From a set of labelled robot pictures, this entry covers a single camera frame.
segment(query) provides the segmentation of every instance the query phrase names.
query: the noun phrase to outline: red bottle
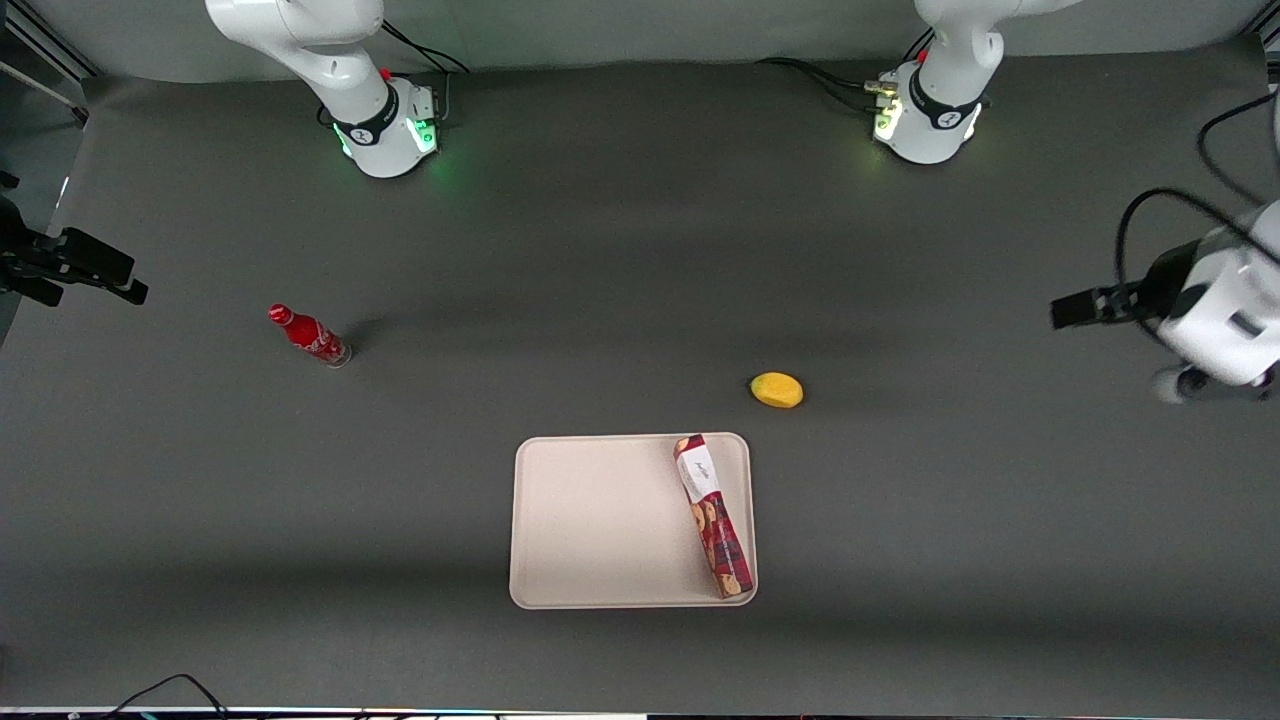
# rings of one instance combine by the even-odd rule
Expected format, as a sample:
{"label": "red bottle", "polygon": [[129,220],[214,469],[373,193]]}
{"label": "red bottle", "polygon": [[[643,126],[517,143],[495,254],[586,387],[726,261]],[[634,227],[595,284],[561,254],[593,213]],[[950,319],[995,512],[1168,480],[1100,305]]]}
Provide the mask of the red bottle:
{"label": "red bottle", "polygon": [[311,355],[330,368],[342,368],[351,360],[351,348],[333,331],[311,315],[298,315],[284,305],[271,305],[266,313],[271,322],[284,328],[293,347]]}

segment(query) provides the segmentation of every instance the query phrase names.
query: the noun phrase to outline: black cable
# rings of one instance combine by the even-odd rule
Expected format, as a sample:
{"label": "black cable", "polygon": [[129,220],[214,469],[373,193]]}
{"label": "black cable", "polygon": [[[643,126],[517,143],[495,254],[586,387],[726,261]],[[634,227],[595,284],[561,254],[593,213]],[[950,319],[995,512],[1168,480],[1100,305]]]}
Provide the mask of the black cable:
{"label": "black cable", "polygon": [[145,696],[145,694],[147,694],[147,693],[150,693],[150,692],[152,692],[152,691],[155,691],[155,689],[157,689],[157,688],[160,688],[160,687],[163,687],[165,684],[168,684],[168,683],[172,683],[173,680],[178,680],[178,679],[187,680],[192,685],[196,685],[196,689],[200,691],[200,693],[204,694],[205,698],[209,700],[209,703],[214,706],[214,711],[218,712],[218,717],[220,720],[227,720],[227,706],[223,705],[221,701],[219,701],[216,697],[214,697],[214,693],[209,692],[209,688],[206,688],[205,685],[201,685],[200,680],[192,678],[191,675],[188,675],[186,673],[178,673],[177,675],[169,675],[168,678],[165,678],[164,680],[160,680],[159,683],[151,685],[150,688],[147,688],[145,691],[138,691],[138,692],[131,694],[128,698],[124,700],[124,702],[122,702],[120,705],[116,705],[115,710],[111,710],[106,715],[102,715],[102,719],[106,720],[109,717],[115,717],[116,715],[120,714],[122,710],[124,710],[125,707],[133,705],[133,701],[138,700],[140,697],[142,697],[142,696]]}
{"label": "black cable", "polygon": [[387,33],[390,35],[392,37],[394,37],[396,40],[399,40],[404,45],[408,45],[410,47],[417,50],[424,58],[431,60],[431,63],[435,63],[435,67],[440,68],[442,73],[447,73],[449,70],[445,70],[444,67],[440,65],[430,55],[439,55],[440,58],[444,58],[445,60],[448,60],[448,61],[453,63],[454,65],[457,65],[458,69],[461,69],[465,73],[470,73],[471,72],[471,68],[468,68],[465,64],[462,64],[462,61],[458,60],[457,58],[454,58],[453,55],[449,55],[448,53],[443,53],[440,50],[435,50],[433,47],[428,47],[425,45],[419,45],[417,42],[413,42],[412,40],[410,40],[410,37],[407,35],[404,35],[403,32],[401,32],[399,28],[397,28],[396,26],[393,26],[389,22],[383,20],[383,29],[385,29]]}
{"label": "black cable", "polygon": [[1140,315],[1134,311],[1133,305],[1129,302],[1129,272],[1125,269],[1125,246],[1129,241],[1129,225],[1133,223],[1133,217],[1142,208],[1143,202],[1151,200],[1152,197],[1172,197],[1183,205],[1194,208],[1199,214],[1206,218],[1212,218],[1213,220],[1222,224],[1222,227],[1231,231],[1233,234],[1244,241],[1245,245],[1261,252],[1270,260],[1276,268],[1280,268],[1280,256],[1271,251],[1267,246],[1262,245],[1249,234],[1249,231],[1240,227],[1234,219],[1231,219],[1226,213],[1224,213],[1217,206],[1210,204],[1202,197],[1197,197],[1189,192],[1178,190],[1176,187],[1153,187],[1138,197],[1134,197],[1129,206],[1125,208],[1124,215],[1120,217],[1120,224],[1116,227],[1116,249],[1115,249],[1115,272],[1116,272],[1116,284],[1119,287],[1119,295],[1124,309],[1128,310],[1134,320],[1138,323],[1138,328],[1142,329],[1151,340],[1156,341],[1161,346],[1169,347],[1158,334],[1156,334],[1156,328],[1151,327],[1146,315]]}
{"label": "black cable", "polygon": [[1252,202],[1254,205],[1265,205],[1266,201],[1262,197],[1260,197],[1260,196],[1254,195],[1253,192],[1251,192],[1248,188],[1245,188],[1240,183],[1238,183],[1234,179],[1231,179],[1231,177],[1229,174],[1226,174],[1226,172],[1222,170],[1221,167],[1219,167],[1217,161],[1215,161],[1213,158],[1208,154],[1208,143],[1207,143],[1208,132],[1211,129],[1213,129],[1215,127],[1217,127],[1219,123],[1229,120],[1229,119],[1231,119],[1231,118],[1234,118],[1234,117],[1236,117],[1236,115],[1239,115],[1242,113],[1248,113],[1249,110],[1252,110],[1254,108],[1261,108],[1262,105],[1266,105],[1266,102],[1268,100],[1274,100],[1274,99],[1275,99],[1275,94],[1268,92],[1268,94],[1263,95],[1262,97],[1257,97],[1257,99],[1249,100],[1248,102],[1244,102],[1243,105],[1236,105],[1235,108],[1231,108],[1230,110],[1222,113],[1221,115],[1219,115],[1219,117],[1213,118],[1212,120],[1210,120],[1210,122],[1204,123],[1203,126],[1201,126],[1199,132],[1196,133],[1196,152],[1199,154],[1201,161],[1204,163],[1204,168],[1210,172],[1210,174],[1212,174],[1215,178],[1217,178],[1219,182],[1221,182],[1226,187],[1231,188],[1233,192],[1235,192],[1236,195],[1239,195],[1240,197],[1248,200],[1249,202]]}
{"label": "black cable", "polygon": [[840,87],[849,87],[851,90],[861,90],[863,83],[852,79],[842,78],[837,74],[828,73],[827,70],[814,65],[813,63],[805,63],[804,60],[796,60],[795,58],[765,58],[763,60],[756,60],[758,64],[763,65],[786,65],[788,68],[795,68],[805,74],[815,74],[832,85],[838,85]]}
{"label": "black cable", "polygon": [[390,23],[385,23],[385,22],[384,22],[384,23],[383,23],[383,29],[385,29],[385,31],[387,31],[387,35],[389,35],[389,36],[394,37],[394,38],[396,38],[396,40],[398,40],[399,42],[403,42],[404,45],[408,45],[410,47],[412,47],[413,50],[416,50],[419,55],[421,55],[421,56],[426,58],[426,60],[428,60],[429,63],[431,63],[433,65],[435,65],[435,67],[436,67],[436,68],[438,68],[438,69],[439,69],[439,70],[440,70],[442,73],[448,73],[448,72],[449,72],[448,69],[445,69],[445,67],[444,67],[444,65],[442,65],[442,64],[440,64],[440,61],[439,61],[439,60],[436,60],[435,58],[433,58],[433,56],[431,56],[431,55],[430,55],[430,54],[429,54],[429,53],[426,51],[426,49],[425,49],[425,47],[420,47],[420,46],[419,46],[419,45],[417,45],[416,42],[413,42],[412,40],[410,40],[410,38],[408,38],[408,36],[406,36],[406,35],[404,35],[403,32],[401,32],[401,31],[396,29],[396,27],[394,27],[394,26],[392,26]]}
{"label": "black cable", "polygon": [[906,49],[906,54],[902,55],[902,61],[905,63],[908,60],[915,59],[915,56],[920,54],[920,50],[924,50],[924,47],[929,44],[931,40],[933,40],[932,27],[922,32],[920,37],[916,37],[915,42],[913,42],[911,46]]}
{"label": "black cable", "polygon": [[[801,60],[795,60],[794,63],[792,61],[782,61],[782,60],[791,60],[791,58],[765,58],[763,60],[756,60],[756,63],[767,64],[767,65],[786,65],[786,67],[792,67],[792,68],[800,70],[801,73],[804,73],[804,76],[806,78],[809,78],[813,82],[815,82],[818,85],[818,87],[820,87],[822,91],[826,92],[828,96],[831,96],[836,102],[840,102],[841,105],[844,105],[845,108],[849,108],[850,110],[858,110],[858,111],[861,113],[861,111],[865,111],[865,110],[873,108],[873,105],[859,105],[858,102],[854,102],[854,101],[849,100],[844,95],[840,95],[838,92],[836,92],[836,88],[833,88],[832,86],[827,85],[827,82],[823,78],[826,76],[831,76],[832,78],[836,78],[836,79],[838,79],[841,82],[851,82],[851,81],[846,81],[844,78],[838,78],[838,77],[832,76],[831,73],[827,73],[826,70],[822,70],[819,68],[813,68],[817,72],[810,72],[808,68],[803,67],[803,65],[809,65],[809,63],[804,63]],[[841,85],[838,87],[846,87],[846,88],[858,87],[858,88],[861,88],[860,85],[858,85],[858,86],[852,86],[852,85],[844,86],[844,85]]]}

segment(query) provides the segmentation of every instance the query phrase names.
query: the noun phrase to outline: beige tray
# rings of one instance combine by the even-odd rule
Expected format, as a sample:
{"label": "beige tray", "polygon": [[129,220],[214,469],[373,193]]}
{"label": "beige tray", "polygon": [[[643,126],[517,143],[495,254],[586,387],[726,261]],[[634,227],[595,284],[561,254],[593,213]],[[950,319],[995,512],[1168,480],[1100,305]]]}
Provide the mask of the beige tray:
{"label": "beige tray", "polygon": [[526,610],[736,607],[755,597],[751,457],[703,433],[755,587],[721,600],[672,452],[686,434],[540,437],[516,452],[511,598]]}

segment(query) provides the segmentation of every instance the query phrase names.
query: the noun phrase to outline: green status light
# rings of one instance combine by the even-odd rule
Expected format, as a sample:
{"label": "green status light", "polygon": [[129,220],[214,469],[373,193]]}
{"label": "green status light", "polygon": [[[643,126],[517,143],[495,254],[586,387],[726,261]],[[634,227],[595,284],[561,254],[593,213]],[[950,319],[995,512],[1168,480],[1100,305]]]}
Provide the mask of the green status light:
{"label": "green status light", "polygon": [[338,123],[333,124],[333,132],[338,136],[338,142],[342,143],[342,154],[351,158],[351,147],[347,147],[347,138],[342,136],[342,131],[338,129]]}
{"label": "green status light", "polygon": [[408,126],[408,131],[413,136],[413,142],[417,143],[417,149],[424,155],[435,150],[435,126],[431,122],[404,118],[404,124]]}

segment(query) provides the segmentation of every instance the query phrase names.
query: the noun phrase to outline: lemon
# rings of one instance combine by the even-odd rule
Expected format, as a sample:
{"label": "lemon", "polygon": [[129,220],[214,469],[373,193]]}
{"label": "lemon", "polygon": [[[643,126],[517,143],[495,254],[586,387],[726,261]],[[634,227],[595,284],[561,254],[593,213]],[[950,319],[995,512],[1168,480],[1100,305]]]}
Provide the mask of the lemon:
{"label": "lemon", "polygon": [[795,407],[804,400],[804,388],[791,375],[764,373],[751,380],[751,395],[771,407]]}

